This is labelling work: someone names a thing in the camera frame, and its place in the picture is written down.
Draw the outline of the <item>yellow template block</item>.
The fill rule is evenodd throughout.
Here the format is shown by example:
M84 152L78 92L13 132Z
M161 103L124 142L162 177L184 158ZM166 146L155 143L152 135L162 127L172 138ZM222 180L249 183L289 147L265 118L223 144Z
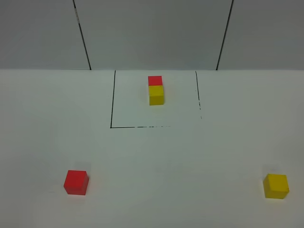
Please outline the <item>yellow template block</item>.
M149 86L149 105L164 104L164 89L162 85Z

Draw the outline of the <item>red template block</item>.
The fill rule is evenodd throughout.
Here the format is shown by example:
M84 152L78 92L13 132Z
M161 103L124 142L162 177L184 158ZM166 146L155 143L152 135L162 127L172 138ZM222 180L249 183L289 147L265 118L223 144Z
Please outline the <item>red template block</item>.
M162 76L148 76L149 86L162 86Z

